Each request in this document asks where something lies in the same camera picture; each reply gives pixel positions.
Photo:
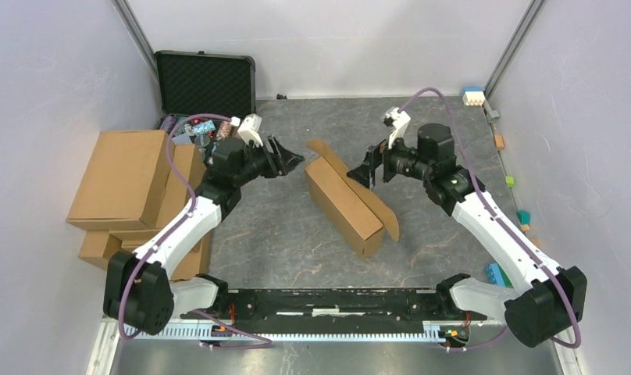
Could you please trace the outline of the brown cardboard box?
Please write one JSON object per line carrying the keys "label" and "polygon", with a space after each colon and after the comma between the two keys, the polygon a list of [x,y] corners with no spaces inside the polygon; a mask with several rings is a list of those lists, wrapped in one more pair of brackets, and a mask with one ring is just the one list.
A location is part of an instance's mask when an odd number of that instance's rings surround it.
{"label": "brown cardboard box", "polygon": [[305,167],[309,194],[358,257],[373,257],[385,234],[398,241],[400,226],[394,211],[347,176],[347,166],[325,141],[312,139],[307,147],[318,155]]}

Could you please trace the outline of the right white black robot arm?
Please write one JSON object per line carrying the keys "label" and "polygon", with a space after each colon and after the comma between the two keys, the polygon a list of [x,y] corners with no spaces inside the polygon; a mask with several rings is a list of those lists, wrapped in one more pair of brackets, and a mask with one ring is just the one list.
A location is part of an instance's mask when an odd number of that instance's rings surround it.
{"label": "right white black robot arm", "polygon": [[442,317],[480,313],[502,322],[529,348],[547,340],[566,348],[582,344],[585,274],[576,266],[563,268],[540,250],[501,211],[472,168],[458,165],[450,127],[422,125],[414,147],[391,135],[369,147],[347,175],[372,189],[378,168],[385,183],[397,175],[421,181],[428,198],[470,232],[510,280],[510,287],[502,287],[463,273],[447,278],[435,298]]}

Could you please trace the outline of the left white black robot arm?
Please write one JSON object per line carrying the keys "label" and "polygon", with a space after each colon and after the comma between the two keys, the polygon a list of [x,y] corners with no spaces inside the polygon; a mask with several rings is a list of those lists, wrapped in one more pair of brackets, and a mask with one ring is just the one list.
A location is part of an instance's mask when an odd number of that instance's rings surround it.
{"label": "left white black robot arm", "polygon": [[215,319],[224,316],[230,307],[229,296],[221,292],[226,284],[204,274],[174,281],[176,268],[230,215],[244,185],[258,177],[286,176],[304,160],[274,137],[264,143],[237,137],[219,141],[202,182],[190,190],[176,217],[133,252],[120,251],[109,260],[103,312],[116,319],[120,335],[156,335],[172,318],[195,310]]}

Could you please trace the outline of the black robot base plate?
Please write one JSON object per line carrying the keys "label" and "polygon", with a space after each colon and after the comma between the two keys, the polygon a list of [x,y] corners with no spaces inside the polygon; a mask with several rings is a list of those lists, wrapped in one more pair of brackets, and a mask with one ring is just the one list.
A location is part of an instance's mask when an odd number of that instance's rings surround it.
{"label": "black robot base plate", "polygon": [[416,334],[425,322],[486,318],[433,288],[230,289],[206,312],[253,334]]}

